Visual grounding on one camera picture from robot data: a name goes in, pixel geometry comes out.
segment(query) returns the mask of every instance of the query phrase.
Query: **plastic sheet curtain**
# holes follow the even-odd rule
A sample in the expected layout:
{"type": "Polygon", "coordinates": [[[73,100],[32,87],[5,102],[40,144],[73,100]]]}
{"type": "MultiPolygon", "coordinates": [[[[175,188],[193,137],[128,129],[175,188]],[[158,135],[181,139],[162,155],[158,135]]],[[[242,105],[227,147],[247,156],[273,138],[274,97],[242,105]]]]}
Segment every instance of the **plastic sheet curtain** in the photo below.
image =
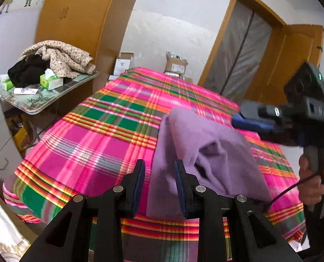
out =
{"type": "Polygon", "coordinates": [[[204,87],[240,103],[263,58],[271,27],[236,2],[204,87]]]}

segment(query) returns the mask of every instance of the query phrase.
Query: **floral cloth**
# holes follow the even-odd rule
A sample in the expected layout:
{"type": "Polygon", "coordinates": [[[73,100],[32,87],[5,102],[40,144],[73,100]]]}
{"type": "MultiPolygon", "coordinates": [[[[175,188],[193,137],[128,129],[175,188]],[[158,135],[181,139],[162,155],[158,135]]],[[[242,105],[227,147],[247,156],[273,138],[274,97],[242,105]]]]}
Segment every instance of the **floral cloth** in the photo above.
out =
{"type": "Polygon", "coordinates": [[[4,260],[20,261],[35,239],[36,235],[0,199],[0,253],[4,260]]]}
{"type": "Polygon", "coordinates": [[[80,73],[91,75],[95,69],[95,65],[90,63],[93,58],[88,52],[61,41],[36,43],[21,54],[19,61],[31,54],[39,54],[43,60],[50,60],[50,68],[59,78],[73,79],[80,73]]]}

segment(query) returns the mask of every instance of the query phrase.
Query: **human hand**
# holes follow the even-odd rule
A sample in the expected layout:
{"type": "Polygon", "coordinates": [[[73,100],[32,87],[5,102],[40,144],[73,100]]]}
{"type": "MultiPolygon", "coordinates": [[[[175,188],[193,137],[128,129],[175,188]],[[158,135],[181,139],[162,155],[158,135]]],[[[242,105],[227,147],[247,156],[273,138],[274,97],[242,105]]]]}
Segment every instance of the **human hand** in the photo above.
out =
{"type": "MultiPolygon", "coordinates": [[[[299,159],[299,176],[300,180],[303,180],[313,174],[312,171],[308,169],[309,161],[305,156],[301,156],[299,159]]],[[[309,181],[298,185],[299,199],[305,205],[310,206],[317,204],[321,201],[322,195],[324,194],[324,185],[321,184],[321,176],[316,176],[309,181]]]]}

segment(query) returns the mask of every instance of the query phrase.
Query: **pile of clothes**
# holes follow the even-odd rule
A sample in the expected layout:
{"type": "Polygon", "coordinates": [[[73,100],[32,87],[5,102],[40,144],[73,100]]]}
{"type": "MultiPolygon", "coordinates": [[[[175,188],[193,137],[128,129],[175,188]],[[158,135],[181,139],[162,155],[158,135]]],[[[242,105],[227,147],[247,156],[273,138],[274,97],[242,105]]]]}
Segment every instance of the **pile of clothes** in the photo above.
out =
{"type": "Polygon", "coordinates": [[[17,88],[39,84],[40,76],[51,69],[58,78],[75,78],[81,73],[92,74],[93,58],[84,50],[70,44],[46,40],[27,48],[18,62],[8,70],[8,76],[17,88]]]}

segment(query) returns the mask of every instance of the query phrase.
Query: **device handle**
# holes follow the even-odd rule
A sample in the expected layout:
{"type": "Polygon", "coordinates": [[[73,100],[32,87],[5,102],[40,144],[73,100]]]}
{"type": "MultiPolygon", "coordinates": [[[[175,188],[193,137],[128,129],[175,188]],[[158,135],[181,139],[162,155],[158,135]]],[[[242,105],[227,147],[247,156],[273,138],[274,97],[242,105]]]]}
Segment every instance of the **device handle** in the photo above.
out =
{"type": "MultiPolygon", "coordinates": [[[[309,170],[313,173],[319,172],[322,180],[322,184],[324,184],[324,148],[317,148],[313,146],[305,147],[303,150],[304,156],[309,161],[309,170]]],[[[319,203],[307,206],[308,210],[313,213],[313,216],[317,218],[323,218],[324,216],[324,194],[322,195],[322,199],[319,203]]]]}

